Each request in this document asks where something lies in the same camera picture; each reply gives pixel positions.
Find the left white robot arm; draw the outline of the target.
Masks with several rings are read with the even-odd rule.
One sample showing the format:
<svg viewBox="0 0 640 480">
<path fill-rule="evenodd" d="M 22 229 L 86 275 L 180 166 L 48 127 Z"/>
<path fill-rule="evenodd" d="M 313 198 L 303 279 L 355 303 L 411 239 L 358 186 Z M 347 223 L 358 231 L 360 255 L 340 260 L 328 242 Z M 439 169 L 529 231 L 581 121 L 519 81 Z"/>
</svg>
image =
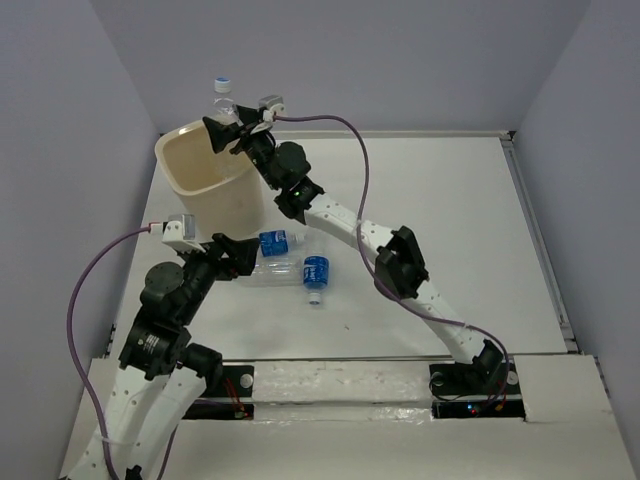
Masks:
<svg viewBox="0 0 640 480">
<path fill-rule="evenodd" d="M 118 357 L 108 399 L 101 403 L 79 372 L 98 425 L 70 479 L 147 479 L 166 461 L 175 430 L 202 395 L 223 377 L 219 352 L 192 342 L 188 327 L 217 281 L 253 272 L 260 242 L 215 234 L 205 243 L 165 238 L 181 258 L 146 274 L 140 308 Z"/>
</svg>

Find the clear bottle without label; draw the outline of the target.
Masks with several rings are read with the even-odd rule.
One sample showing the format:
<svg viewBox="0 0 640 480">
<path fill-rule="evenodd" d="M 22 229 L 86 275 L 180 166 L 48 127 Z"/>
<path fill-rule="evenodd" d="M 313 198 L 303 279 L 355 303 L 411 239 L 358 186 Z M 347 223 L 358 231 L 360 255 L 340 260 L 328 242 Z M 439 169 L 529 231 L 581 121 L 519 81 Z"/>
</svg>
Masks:
<svg viewBox="0 0 640 480">
<path fill-rule="evenodd" d="M 227 77 L 214 80 L 214 95 L 206 116 L 223 125 L 231 125 L 238 121 L 234 109 L 232 82 Z"/>
</svg>

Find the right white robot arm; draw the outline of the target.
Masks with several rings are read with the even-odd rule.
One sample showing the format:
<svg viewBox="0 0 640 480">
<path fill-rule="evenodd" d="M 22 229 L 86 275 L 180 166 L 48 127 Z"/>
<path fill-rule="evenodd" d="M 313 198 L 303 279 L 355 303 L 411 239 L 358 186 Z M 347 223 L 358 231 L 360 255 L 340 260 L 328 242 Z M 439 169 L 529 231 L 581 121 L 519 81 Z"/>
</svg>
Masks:
<svg viewBox="0 0 640 480">
<path fill-rule="evenodd" d="M 366 221 L 314 183 L 302 146 L 278 143 L 268 129 L 252 124 L 224 125 L 204 118 L 214 152 L 244 153 L 270 189 L 280 212 L 358 251 L 377 290 L 419 317 L 447 347 L 454 360 L 454 379 L 473 392 L 489 390 L 508 354 L 485 329 L 465 322 L 431 280 L 414 232 Z"/>
</svg>

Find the clear crushed bottle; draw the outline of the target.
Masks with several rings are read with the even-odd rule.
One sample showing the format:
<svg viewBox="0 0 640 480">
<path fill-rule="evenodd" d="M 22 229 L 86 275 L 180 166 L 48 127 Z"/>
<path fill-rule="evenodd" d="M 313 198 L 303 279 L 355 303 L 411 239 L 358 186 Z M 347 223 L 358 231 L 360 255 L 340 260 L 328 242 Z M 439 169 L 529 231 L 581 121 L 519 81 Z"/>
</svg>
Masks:
<svg viewBox="0 0 640 480">
<path fill-rule="evenodd" d="M 288 287 L 302 283 L 302 260 L 299 256 L 259 257 L 249 276 L 238 281 L 248 287 Z"/>
</svg>

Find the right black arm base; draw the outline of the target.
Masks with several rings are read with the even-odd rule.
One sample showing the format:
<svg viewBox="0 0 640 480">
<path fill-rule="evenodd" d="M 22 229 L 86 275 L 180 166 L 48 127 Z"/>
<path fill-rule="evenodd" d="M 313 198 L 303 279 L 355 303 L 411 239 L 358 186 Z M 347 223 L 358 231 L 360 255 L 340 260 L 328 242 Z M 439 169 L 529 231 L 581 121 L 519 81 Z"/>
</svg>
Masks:
<svg viewBox="0 0 640 480">
<path fill-rule="evenodd" d="M 437 363 L 429 366 L 428 387 L 434 419 L 520 418 L 525 407 L 519 376 L 513 362 L 503 363 L 497 378 L 489 385 L 473 386 L 458 376 L 461 365 Z"/>
</svg>

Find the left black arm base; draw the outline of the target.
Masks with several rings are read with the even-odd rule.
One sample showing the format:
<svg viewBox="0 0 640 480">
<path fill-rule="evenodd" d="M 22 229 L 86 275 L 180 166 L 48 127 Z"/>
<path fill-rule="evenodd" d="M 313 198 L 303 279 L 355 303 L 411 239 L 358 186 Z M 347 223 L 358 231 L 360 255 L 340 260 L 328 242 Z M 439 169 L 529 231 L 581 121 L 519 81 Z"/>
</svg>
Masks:
<svg viewBox="0 0 640 480">
<path fill-rule="evenodd" d="M 255 368 L 250 364 L 224 364 L 221 379 L 208 387 L 183 416 L 184 420 L 245 421 L 254 418 Z"/>
</svg>

